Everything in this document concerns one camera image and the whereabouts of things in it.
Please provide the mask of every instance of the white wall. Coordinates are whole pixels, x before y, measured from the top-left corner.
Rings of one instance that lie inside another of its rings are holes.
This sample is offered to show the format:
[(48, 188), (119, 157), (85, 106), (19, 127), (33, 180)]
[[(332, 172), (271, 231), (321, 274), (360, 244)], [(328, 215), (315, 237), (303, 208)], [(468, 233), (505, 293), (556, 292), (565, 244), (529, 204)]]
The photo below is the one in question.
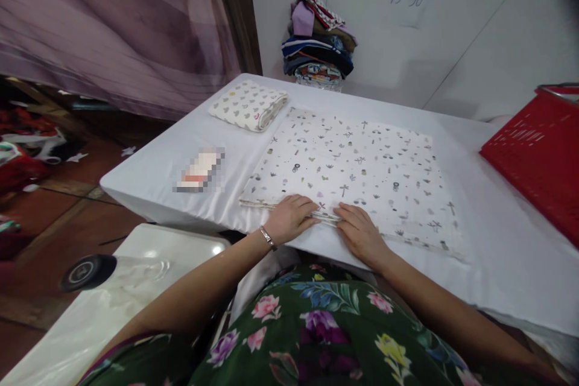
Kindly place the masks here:
[[(291, 1), (253, 0), (267, 77), (290, 80), (280, 44)], [(387, 1), (326, 0), (359, 41), (346, 93), (480, 118), (516, 112), (540, 82), (577, 79), (569, 0), (430, 0), (418, 29), (392, 24)], [(489, 98), (495, 82), (505, 93)]]
[(515, 114), (538, 84), (579, 81), (578, 0), (505, 0), (426, 110)]

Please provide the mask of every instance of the green floral dress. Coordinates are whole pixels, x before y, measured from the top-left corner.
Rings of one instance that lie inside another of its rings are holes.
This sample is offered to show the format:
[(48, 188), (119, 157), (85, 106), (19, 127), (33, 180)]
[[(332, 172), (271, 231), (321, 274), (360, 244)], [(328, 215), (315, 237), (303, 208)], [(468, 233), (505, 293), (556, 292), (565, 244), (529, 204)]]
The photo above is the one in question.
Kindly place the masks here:
[(176, 335), (134, 337), (79, 385), (479, 384), (442, 339), (331, 264), (278, 273), (194, 372), (190, 349)]

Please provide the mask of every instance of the hand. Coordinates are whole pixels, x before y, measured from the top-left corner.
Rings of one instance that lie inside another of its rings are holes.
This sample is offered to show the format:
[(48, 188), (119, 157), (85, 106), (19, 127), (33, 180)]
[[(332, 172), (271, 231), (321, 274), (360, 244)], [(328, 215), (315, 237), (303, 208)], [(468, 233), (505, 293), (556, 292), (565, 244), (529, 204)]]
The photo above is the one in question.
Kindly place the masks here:
[(264, 229), (273, 244), (285, 244), (320, 222), (309, 216), (317, 209), (318, 206), (307, 196), (286, 196), (271, 212)]
[(380, 271), (394, 252), (386, 245), (368, 213), (343, 202), (334, 212), (342, 218), (337, 227), (350, 252), (371, 269)]

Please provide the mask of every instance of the bottle cap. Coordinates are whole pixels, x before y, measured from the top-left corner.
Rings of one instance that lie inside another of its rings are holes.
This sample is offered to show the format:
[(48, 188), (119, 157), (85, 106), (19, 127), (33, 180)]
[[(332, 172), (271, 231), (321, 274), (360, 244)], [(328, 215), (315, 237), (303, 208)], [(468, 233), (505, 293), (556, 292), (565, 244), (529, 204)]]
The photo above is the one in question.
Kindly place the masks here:
[(91, 290), (105, 282), (116, 268), (116, 258), (112, 255), (85, 256), (69, 268), (60, 281), (63, 293)]

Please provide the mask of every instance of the bracelet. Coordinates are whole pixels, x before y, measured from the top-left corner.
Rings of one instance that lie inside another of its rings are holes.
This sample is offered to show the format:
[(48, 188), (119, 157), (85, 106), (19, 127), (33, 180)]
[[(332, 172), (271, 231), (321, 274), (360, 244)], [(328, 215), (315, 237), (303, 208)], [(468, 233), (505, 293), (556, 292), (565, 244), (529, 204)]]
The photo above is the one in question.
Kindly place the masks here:
[(277, 246), (275, 244), (273, 244), (273, 241), (271, 240), (270, 235), (267, 233), (267, 231), (265, 230), (265, 228), (263, 226), (259, 227), (259, 230), (261, 231), (261, 233), (264, 235), (265, 240), (267, 241), (267, 244), (269, 244), (271, 246), (271, 249), (275, 252), (277, 250)]

